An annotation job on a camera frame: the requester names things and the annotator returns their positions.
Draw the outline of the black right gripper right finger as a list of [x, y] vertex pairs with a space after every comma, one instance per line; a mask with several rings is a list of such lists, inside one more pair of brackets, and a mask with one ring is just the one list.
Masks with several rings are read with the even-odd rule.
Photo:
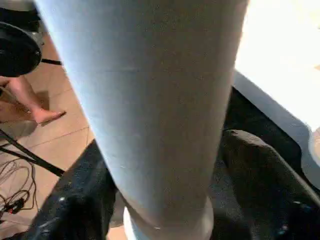
[[232, 129], [220, 149], [237, 202], [261, 240], [320, 238], [320, 197], [272, 146]]

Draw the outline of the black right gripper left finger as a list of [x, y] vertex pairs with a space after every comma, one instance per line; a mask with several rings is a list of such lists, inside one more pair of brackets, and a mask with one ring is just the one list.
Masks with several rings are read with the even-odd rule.
[[117, 188], [92, 141], [61, 176], [25, 233], [27, 240], [104, 240]]

